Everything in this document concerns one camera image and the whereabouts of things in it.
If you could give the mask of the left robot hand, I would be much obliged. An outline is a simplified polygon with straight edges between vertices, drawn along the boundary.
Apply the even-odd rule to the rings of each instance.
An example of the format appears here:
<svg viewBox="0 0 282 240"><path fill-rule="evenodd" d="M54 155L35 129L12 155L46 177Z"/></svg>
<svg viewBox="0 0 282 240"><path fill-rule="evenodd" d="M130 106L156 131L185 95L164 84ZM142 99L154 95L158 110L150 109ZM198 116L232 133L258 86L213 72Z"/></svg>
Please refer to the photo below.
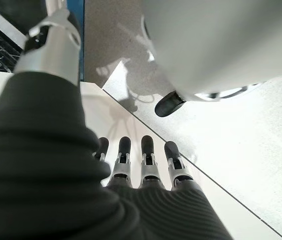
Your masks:
<svg viewBox="0 0 282 240"><path fill-rule="evenodd" d="M184 165L164 145L172 182L142 138L142 178L130 183L130 140L115 169L85 125L78 80L80 36L67 9L33 27L0 94L0 240L229 240Z"/></svg>

